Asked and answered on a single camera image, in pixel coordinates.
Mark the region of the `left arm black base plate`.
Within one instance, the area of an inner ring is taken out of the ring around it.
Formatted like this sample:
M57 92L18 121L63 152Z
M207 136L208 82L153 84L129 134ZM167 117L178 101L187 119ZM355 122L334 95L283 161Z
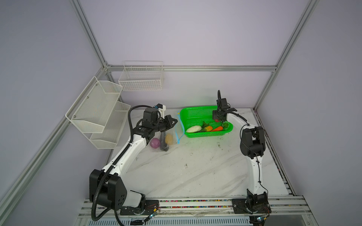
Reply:
M150 215L159 208L159 200L142 200L138 207L122 207L118 212L121 216Z

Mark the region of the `dark toy eggplant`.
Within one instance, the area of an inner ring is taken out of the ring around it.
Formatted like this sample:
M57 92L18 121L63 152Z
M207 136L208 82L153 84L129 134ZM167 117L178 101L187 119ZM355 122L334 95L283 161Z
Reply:
M159 140L160 140L160 150L167 152L169 150L169 146L166 143L166 133L165 132L161 132Z

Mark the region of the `yellow toy lemon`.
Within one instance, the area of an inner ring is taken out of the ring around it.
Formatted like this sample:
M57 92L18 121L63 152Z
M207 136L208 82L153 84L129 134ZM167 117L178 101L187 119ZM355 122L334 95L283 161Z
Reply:
M172 134L170 134L170 133L166 134L165 143L169 146L173 145L173 135Z

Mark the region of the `green plastic basket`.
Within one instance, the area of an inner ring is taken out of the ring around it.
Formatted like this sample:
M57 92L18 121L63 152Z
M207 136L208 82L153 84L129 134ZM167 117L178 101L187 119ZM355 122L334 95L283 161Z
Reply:
M199 106L199 107L187 107L180 111L181 122L185 129L185 135L188 138L197 138L197 137L213 137L213 136L223 136L227 133L232 132L233 124L228 122L228 127L223 128L223 131L211 131L211 132L196 132L196 133L187 133L186 130L192 126L202 126L203 121L209 123L209 126L212 126L213 129L226 125L226 122L215 122L212 119L212 111L216 110L217 106Z

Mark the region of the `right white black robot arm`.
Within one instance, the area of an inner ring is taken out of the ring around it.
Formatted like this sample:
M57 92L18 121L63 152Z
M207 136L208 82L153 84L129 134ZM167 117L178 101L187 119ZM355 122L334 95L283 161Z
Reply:
M240 151L247 157L249 170L249 186L247 197L242 210L254 214L268 207L268 189L262 180L262 159L266 150L265 130L255 126L232 108L226 98L218 93L217 109L213 111L212 118L220 122L230 122L239 128Z

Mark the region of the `clear zip bag blue zipper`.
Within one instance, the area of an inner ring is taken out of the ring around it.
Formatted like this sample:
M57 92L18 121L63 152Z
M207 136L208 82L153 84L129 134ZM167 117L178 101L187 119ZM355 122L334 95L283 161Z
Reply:
M167 152L172 147L180 144L181 138L184 136L184 127L181 122L180 112L173 114L172 117L178 121L176 125L166 132L157 132L155 137L150 141L151 148Z

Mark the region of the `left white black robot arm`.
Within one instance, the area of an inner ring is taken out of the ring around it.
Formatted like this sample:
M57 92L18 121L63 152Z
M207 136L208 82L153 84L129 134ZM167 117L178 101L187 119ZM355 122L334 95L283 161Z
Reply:
M158 132L166 132L172 129L177 119L166 115L166 106L157 104L154 107L142 105L143 118L136 126L129 120L130 137L126 145L103 169L94 170L89 177L91 212L96 214L100 205L110 210L118 211L122 208L133 208L137 212L143 212L146 201L145 195L126 187L123 176L134 162L137 155L143 150Z

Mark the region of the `purple toy onion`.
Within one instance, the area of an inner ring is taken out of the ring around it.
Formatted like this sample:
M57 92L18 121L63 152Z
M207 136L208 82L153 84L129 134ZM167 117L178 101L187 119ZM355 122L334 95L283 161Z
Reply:
M150 141L150 146L153 148L153 149L158 149L161 145L161 142L158 138L153 138L151 141Z

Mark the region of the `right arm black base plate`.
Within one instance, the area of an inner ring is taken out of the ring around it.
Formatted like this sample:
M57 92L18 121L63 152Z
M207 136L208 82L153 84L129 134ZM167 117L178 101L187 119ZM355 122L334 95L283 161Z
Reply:
M232 207L235 214L270 214L271 208L266 199L232 199Z

